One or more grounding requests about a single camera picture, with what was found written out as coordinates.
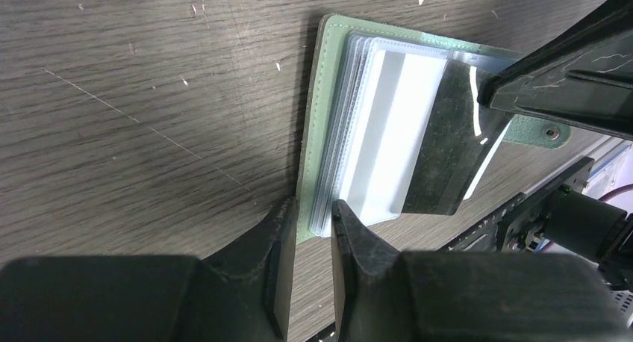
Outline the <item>black credit card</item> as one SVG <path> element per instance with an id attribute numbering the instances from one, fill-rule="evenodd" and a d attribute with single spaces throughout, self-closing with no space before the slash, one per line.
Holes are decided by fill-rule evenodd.
<path id="1" fill-rule="evenodd" d="M 490 73 L 449 60 L 441 77 L 422 137 L 406 214 L 453 215 L 467 195 L 512 114 L 478 103 L 480 84 Z"/>

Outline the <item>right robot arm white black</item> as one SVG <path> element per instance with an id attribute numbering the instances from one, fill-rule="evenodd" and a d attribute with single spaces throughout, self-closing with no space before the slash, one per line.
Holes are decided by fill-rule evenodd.
<path id="1" fill-rule="evenodd" d="M 607 0 L 573 27 L 503 70 L 478 100 L 624 140 L 632 138 L 632 0 Z M 632 288 L 632 215 L 580 192 L 582 158 L 532 193 L 496 228 L 493 248 L 544 238 L 597 264 L 612 290 Z"/>

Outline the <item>green card holder wallet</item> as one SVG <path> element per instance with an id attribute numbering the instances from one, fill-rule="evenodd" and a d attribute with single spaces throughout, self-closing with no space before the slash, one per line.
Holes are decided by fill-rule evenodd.
<path id="1" fill-rule="evenodd" d="M 447 54 L 490 74 L 501 72 L 521 58 L 517 52 L 393 25 L 337 14 L 323 17 L 308 91 L 297 185 L 299 241 L 331 234 L 331 207 L 338 200 L 349 157 L 360 146 L 362 124 L 369 116 L 385 49 Z M 557 149 L 572 134 L 568 125 L 512 116 L 500 144 Z"/>

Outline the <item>white credit card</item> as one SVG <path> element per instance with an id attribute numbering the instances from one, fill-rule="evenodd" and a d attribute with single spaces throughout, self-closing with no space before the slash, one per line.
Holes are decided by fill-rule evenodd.
<path id="1" fill-rule="evenodd" d="M 349 157 L 337 194 L 367 225 L 405 214 L 402 208 L 434 98 L 447 62 L 456 60 L 447 54 L 390 49 L 383 56 L 360 146 Z M 463 200 L 472 195 L 501 140 Z"/>

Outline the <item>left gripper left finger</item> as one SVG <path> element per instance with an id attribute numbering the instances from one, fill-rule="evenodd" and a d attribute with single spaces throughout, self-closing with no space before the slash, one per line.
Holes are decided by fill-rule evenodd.
<path id="1" fill-rule="evenodd" d="M 1 269 L 3 341 L 285 341 L 296 200 L 206 258 L 39 256 Z"/>

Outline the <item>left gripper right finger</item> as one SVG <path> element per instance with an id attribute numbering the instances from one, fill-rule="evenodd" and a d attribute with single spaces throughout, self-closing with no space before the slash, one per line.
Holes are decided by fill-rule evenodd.
<path id="1" fill-rule="evenodd" d="M 399 251 L 332 206 L 339 341 L 630 341 L 597 271 L 567 254 Z"/>

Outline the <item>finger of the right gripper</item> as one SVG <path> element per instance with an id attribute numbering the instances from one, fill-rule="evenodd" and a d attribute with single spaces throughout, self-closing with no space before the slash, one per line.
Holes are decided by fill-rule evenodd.
<path id="1" fill-rule="evenodd" d="M 632 0 L 607 0 L 486 80 L 480 104 L 632 139 Z"/>

